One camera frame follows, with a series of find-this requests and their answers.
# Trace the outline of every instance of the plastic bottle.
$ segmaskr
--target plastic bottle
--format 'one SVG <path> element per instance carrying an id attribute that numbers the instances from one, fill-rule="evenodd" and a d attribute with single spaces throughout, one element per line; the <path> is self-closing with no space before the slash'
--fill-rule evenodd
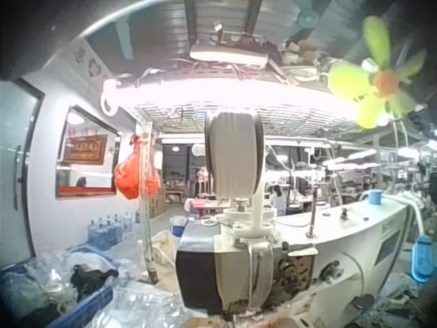
<path id="1" fill-rule="evenodd" d="M 108 232 L 108 240 L 110 246 L 114 246 L 117 244 L 117 235 L 115 233 L 115 227 L 111 224 L 111 220 L 107 220 L 107 232 Z"/>
<path id="2" fill-rule="evenodd" d="M 100 223 L 96 230 L 96 247 L 99 251 L 107 251 L 111 248 L 108 237 L 108 230 L 103 226 L 103 223 Z"/>
<path id="3" fill-rule="evenodd" d="M 94 223 L 94 220 L 91 220 L 91 224 L 88 225 L 88 244 L 91 246 L 96 245 L 96 232 L 97 232 L 98 226 Z"/>
<path id="4" fill-rule="evenodd" d="M 129 215 L 128 212 L 126 212 L 123 218 L 123 231 L 124 232 L 132 231 L 132 217 Z"/>
<path id="5" fill-rule="evenodd" d="M 118 221 L 118 218 L 115 218 L 114 228 L 117 243 L 121 243 L 123 241 L 123 227 L 122 224 Z"/>

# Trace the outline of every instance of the fabric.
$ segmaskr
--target fabric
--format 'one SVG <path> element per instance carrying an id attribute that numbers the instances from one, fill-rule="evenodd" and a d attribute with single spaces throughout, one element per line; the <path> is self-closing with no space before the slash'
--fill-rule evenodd
<path id="1" fill-rule="evenodd" d="M 278 195 L 276 193 L 273 193 L 270 196 L 270 203 L 272 204 L 272 206 L 274 208 L 276 208 L 278 210 L 278 215 L 279 215 L 279 211 L 283 211 L 285 213 L 285 209 L 287 208 L 287 206 L 285 204 L 284 194 L 282 194 L 281 197 L 278 197 Z"/>

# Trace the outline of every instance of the blue water jug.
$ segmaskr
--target blue water jug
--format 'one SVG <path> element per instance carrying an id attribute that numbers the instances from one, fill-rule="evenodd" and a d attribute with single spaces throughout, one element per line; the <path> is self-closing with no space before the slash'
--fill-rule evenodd
<path id="1" fill-rule="evenodd" d="M 111 248 L 108 230 L 103 226 L 103 223 L 100 223 L 98 225 L 98 229 L 96 230 L 95 246 L 99 251 L 107 251 Z"/>
<path id="2" fill-rule="evenodd" d="M 91 246 L 96 245 L 96 233 L 97 233 L 98 226 L 94 223 L 94 220 L 91 220 L 91 224 L 88 225 L 88 244 Z"/>
<path id="3" fill-rule="evenodd" d="M 139 220 L 139 210 L 135 211 L 135 223 L 140 223 L 140 220 Z"/>
<path id="4" fill-rule="evenodd" d="M 132 231 L 132 217 L 129 215 L 128 212 L 126 212 L 123 218 L 123 231 L 124 232 Z"/>
<path id="5" fill-rule="evenodd" d="M 109 244 L 111 246 L 114 246 L 117 244 L 117 234 L 115 233 L 115 227 L 111 224 L 111 221 L 107 221 L 107 231 L 108 231 L 108 237 L 109 237 Z"/>
<path id="6" fill-rule="evenodd" d="M 118 221 L 118 218 L 115 218 L 114 228 L 117 243 L 121 243 L 123 241 L 123 227 L 122 224 Z"/>

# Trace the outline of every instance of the white wall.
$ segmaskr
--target white wall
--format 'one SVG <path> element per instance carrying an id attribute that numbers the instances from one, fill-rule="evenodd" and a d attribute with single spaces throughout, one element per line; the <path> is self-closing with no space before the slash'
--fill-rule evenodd
<path id="1" fill-rule="evenodd" d="M 62 130 L 70 106 L 78 105 L 123 132 L 119 162 L 131 152 L 129 138 L 134 123 L 120 113 L 112 118 L 100 110 L 99 93 L 65 57 L 56 57 L 43 70 L 24 77 L 46 94 L 36 122 L 28 175 L 28 206 L 31 234 L 37 256 L 45 249 L 61 250 L 84 243 L 92 219 L 130 211 L 138 201 L 121 193 L 108 197 L 55 199 L 55 167 Z"/>

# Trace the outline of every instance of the toy fan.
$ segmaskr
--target toy fan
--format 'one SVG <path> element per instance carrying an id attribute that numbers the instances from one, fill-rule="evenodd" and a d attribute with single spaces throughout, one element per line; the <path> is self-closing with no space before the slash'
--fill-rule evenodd
<path id="1" fill-rule="evenodd" d="M 363 29 L 378 71 L 367 72 L 349 63 L 337 64 L 328 74 L 328 86 L 338 96 L 359 102 L 357 124 L 375 128 L 378 117 L 386 110 L 394 118 L 414 110 L 414 99 L 399 88 L 399 82 L 408 83 L 408 77 L 420 71 L 426 51 L 414 55 L 398 68 L 389 68 L 391 47 L 386 25 L 378 17 L 370 16 L 365 19 Z"/>

